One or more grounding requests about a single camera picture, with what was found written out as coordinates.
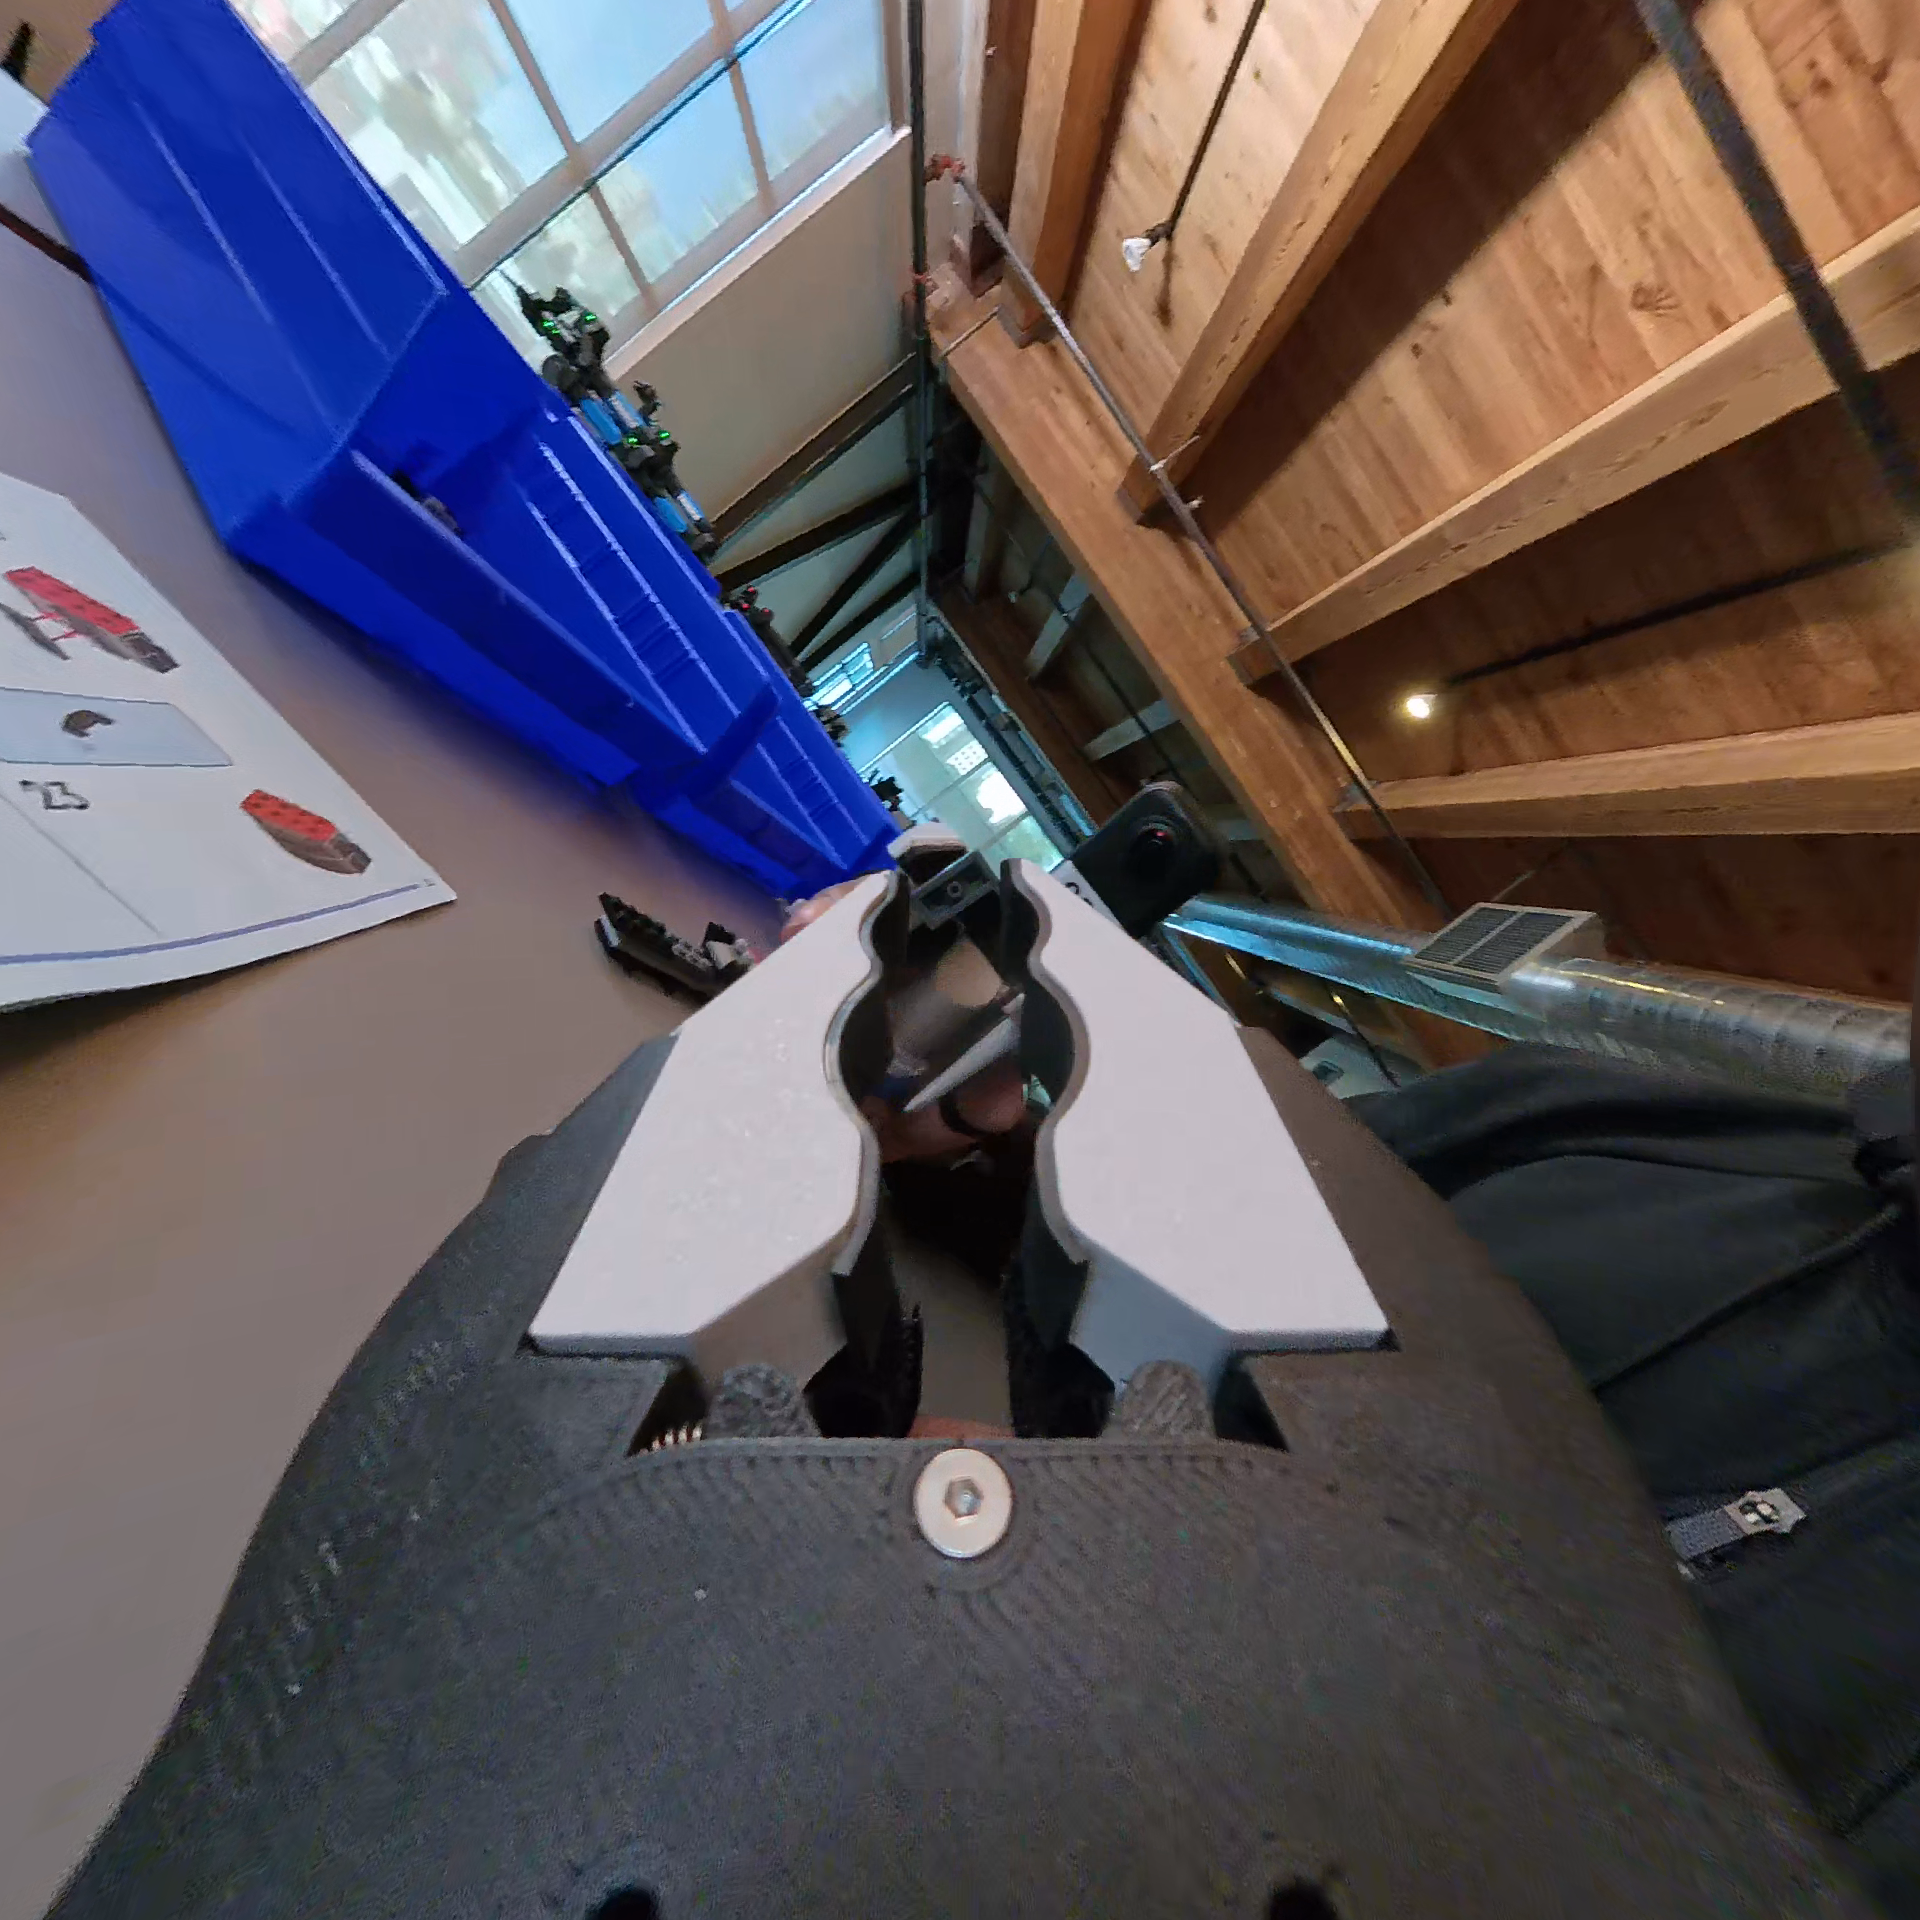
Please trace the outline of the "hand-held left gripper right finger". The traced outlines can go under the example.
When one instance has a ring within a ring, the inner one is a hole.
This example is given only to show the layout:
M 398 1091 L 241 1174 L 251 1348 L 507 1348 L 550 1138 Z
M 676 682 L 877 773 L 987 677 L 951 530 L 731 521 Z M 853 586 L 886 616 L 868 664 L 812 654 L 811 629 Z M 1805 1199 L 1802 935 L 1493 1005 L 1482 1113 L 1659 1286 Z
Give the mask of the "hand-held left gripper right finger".
M 1063 871 L 1003 871 L 1018 1065 L 1043 1092 L 1003 1279 L 1018 1431 L 1280 1431 L 1255 1367 L 1388 1348 L 1255 1032 Z

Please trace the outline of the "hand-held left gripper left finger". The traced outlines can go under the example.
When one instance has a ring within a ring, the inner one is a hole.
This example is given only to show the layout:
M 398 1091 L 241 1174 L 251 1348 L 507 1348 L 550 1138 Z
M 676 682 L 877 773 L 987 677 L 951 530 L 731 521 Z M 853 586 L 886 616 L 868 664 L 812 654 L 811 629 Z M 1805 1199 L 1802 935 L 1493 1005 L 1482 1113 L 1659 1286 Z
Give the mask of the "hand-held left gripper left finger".
M 901 874 L 853 881 L 676 1030 L 530 1316 L 539 1354 L 676 1363 L 705 1397 L 761 1364 L 828 1431 L 912 1430 L 923 1324 L 877 1235 L 865 1113 L 908 920 Z

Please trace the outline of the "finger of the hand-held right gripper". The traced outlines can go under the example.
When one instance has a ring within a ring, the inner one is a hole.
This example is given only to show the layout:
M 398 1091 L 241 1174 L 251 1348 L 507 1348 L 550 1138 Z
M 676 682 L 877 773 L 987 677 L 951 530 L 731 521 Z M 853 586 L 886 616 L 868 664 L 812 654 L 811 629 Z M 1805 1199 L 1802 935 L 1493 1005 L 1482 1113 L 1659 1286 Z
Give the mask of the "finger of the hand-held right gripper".
M 888 964 L 888 1107 L 919 1114 L 1018 1047 L 1022 988 L 962 922 L 916 927 Z

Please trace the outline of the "person's right hand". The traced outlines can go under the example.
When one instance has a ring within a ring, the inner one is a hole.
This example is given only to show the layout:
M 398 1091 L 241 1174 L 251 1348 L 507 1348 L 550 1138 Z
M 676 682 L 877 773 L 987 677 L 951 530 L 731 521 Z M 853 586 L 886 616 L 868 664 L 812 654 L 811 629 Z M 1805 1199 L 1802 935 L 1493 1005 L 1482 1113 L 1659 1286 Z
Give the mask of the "person's right hand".
M 1038 1122 L 1015 1056 L 981 1067 L 916 1113 L 896 1098 L 871 1094 L 863 1114 L 888 1167 L 984 1162 L 1001 1173 L 1028 1173 L 1033 1162 Z

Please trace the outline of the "black brick base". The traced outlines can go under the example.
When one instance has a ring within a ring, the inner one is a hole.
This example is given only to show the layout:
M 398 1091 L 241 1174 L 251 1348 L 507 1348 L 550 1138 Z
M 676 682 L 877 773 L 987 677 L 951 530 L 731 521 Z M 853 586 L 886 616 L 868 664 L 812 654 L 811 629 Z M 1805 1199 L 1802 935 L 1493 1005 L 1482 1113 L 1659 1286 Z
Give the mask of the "black brick base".
M 689 941 L 629 901 L 602 894 L 597 905 L 593 934 L 607 957 L 695 1005 L 710 1002 L 759 966 L 755 949 L 720 922 L 709 922 Z

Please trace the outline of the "threaded metal rod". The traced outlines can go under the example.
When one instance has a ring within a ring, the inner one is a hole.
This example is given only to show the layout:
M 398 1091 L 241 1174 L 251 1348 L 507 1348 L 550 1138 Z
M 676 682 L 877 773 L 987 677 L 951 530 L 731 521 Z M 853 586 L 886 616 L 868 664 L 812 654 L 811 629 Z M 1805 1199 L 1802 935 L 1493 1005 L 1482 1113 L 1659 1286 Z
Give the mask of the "threaded metal rod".
M 1123 432 L 1128 447 L 1131 449 L 1134 460 L 1143 464 L 1148 475 L 1148 485 L 1156 495 L 1156 502 L 1164 507 L 1168 516 L 1174 520 L 1180 533 L 1199 552 L 1204 563 L 1212 570 L 1212 577 L 1220 581 L 1221 592 L 1232 599 L 1237 612 L 1244 616 L 1250 637 L 1266 639 L 1266 629 L 1260 618 L 1260 612 L 1255 609 L 1255 602 L 1250 599 L 1247 588 L 1237 578 L 1232 563 L 1224 562 L 1221 552 L 1207 536 L 1186 497 L 1178 490 L 1178 485 L 1168 480 L 1168 472 L 1164 472 L 1168 457 L 1151 457 L 1143 430 L 1129 417 L 1129 411 L 1116 400 L 1116 394 L 1109 389 L 1104 378 L 1098 373 L 1087 349 L 1072 334 L 1072 328 L 1063 316 L 1058 302 L 1045 294 L 1038 272 L 1030 267 L 1024 258 L 1020 258 L 1009 232 L 1004 230 L 1004 222 L 994 214 L 987 197 L 978 191 L 973 172 L 964 168 L 961 158 L 934 153 L 926 159 L 926 179 L 953 179 L 962 191 L 964 201 L 973 206 L 974 214 L 981 218 L 981 225 L 991 232 L 991 239 L 1001 248 L 1004 267 L 1015 275 L 1018 288 L 1028 292 L 1033 302 L 1040 307 L 1040 316 L 1054 333 L 1058 341 L 1067 349 L 1072 364 L 1093 384 L 1098 401 L 1108 410 L 1108 414 Z M 1428 905 L 1433 905 L 1444 917 L 1454 917 L 1457 911 L 1447 899 L 1444 887 L 1432 875 L 1424 858 L 1413 850 L 1403 831 L 1393 823 L 1388 808 L 1380 800 L 1376 785 L 1366 779 L 1353 748 L 1338 733 L 1328 712 L 1320 703 L 1310 684 L 1301 682 L 1300 672 L 1289 662 L 1280 662 L 1280 677 L 1285 682 L 1285 689 L 1305 709 L 1312 725 L 1320 730 L 1320 735 L 1328 745 L 1331 755 L 1338 759 L 1342 768 L 1350 777 L 1353 798 L 1362 800 L 1362 810 L 1368 813 L 1380 829 L 1383 829 L 1387 844 L 1402 856 L 1403 866 L 1409 869 L 1417 887 L 1424 894 Z

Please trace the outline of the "white vent grille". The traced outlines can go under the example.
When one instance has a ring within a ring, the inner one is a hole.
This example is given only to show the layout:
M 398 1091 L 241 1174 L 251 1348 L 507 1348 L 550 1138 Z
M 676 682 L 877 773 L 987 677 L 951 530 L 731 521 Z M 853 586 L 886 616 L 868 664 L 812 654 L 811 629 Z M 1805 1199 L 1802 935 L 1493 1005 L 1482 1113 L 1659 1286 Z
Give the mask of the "white vent grille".
M 1477 902 L 1412 949 L 1403 966 L 1458 991 L 1498 992 L 1528 966 L 1589 957 L 1606 957 L 1606 926 L 1590 912 Z

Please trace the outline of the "person's black jacket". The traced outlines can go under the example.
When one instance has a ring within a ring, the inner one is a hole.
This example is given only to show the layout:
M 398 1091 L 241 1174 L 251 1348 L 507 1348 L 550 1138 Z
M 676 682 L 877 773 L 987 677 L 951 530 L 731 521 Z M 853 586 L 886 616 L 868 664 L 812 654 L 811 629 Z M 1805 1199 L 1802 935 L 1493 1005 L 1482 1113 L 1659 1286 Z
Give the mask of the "person's black jacket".
M 1548 1324 L 1769 1748 L 1918 1915 L 1909 1065 L 1821 1101 L 1510 1045 L 1350 1113 Z

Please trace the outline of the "brick instruction booklet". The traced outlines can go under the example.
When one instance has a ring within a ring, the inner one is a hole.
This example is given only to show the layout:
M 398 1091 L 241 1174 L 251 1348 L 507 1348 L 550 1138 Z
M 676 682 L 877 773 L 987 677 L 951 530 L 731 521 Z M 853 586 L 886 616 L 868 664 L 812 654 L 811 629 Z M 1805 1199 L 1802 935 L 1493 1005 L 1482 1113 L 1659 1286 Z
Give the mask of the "brick instruction booklet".
M 3 480 L 6 1013 L 453 901 L 67 497 Z

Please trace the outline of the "large paned window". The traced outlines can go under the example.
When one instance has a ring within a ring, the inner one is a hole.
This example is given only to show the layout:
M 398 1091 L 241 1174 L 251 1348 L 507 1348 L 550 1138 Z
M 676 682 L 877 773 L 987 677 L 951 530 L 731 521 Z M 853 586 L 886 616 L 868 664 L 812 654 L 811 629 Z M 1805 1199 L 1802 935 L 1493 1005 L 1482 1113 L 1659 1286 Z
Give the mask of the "large paned window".
M 736 299 L 891 334 L 905 5 L 233 14 L 521 354 L 519 294 L 562 288 L 631 359 Z

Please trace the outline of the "black ceiling pipe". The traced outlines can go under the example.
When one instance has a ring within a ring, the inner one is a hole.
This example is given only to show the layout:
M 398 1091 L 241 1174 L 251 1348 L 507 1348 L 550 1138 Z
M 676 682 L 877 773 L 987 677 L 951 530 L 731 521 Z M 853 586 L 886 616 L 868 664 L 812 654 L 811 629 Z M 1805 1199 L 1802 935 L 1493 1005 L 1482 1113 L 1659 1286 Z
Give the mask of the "black ceiling pipe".
M 1817 364 L 1835 384 L 1843 414 L 1867 452 L 1874 476 L 1899 516 L 1908 536 L 1918 531 L 1918 461 L 1886 388 L 1863 358 L 1856 329 L 1808 253 L 1808 242 L 1782 201 L 1760 147 L 1734 103 L 1716 58 L 1707 53 L 1694 15 L 1679 2 L 1636 2 L 1646 37 L 1674 70 L 1681 90 L 1714 147 L 1716 162 L 1741 201 L 1782 289 L 1790 299 Z

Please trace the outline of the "silver air duct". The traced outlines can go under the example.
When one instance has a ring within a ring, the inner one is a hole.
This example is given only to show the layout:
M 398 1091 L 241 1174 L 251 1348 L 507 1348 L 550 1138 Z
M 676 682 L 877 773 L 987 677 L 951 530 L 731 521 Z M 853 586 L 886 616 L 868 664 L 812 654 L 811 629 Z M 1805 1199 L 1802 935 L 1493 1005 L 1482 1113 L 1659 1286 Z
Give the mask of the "silver air duct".
M 1843 1098 L 1909 1061 L 1909 1007 L 1886 1000 L 1611 955 L 1528 966 L 1498 992 L 1458 991 L 1403 966 L 1436 930 L 1362 926 L 1224 896 L 1189 901 L 1164 927 L 1502 1041 L 1704 1072 L 1769 1092 Z

